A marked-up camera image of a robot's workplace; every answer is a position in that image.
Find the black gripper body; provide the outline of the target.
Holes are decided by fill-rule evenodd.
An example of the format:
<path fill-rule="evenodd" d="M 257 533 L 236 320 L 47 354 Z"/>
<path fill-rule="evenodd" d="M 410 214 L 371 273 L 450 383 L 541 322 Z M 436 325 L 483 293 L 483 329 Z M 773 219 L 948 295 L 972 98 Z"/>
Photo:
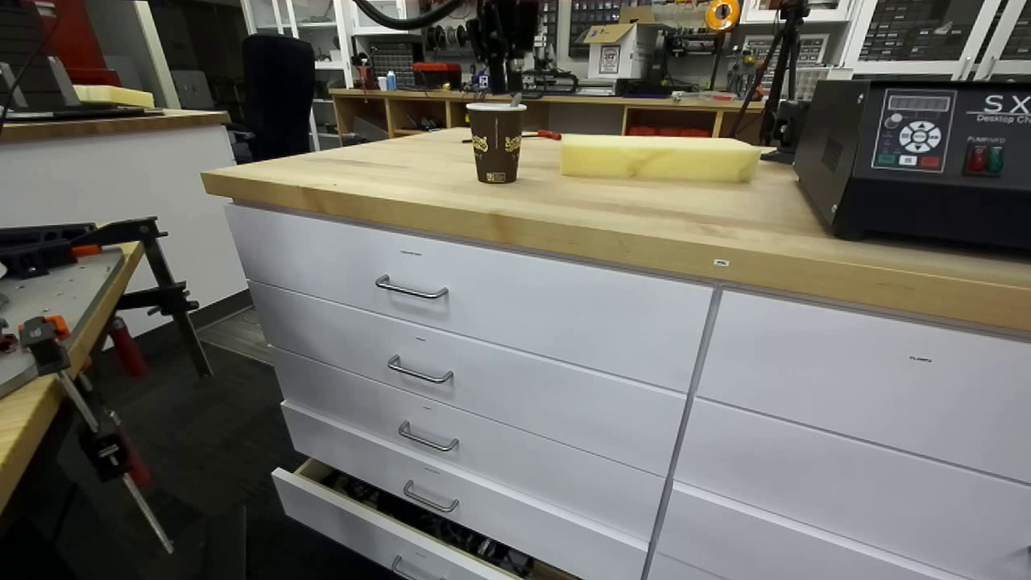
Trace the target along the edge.
<path fill-rule="evenodd" d="M 471 38 L 479 55 L 527 53 L 539 34 L 539 0 L 477 0 Z"/>

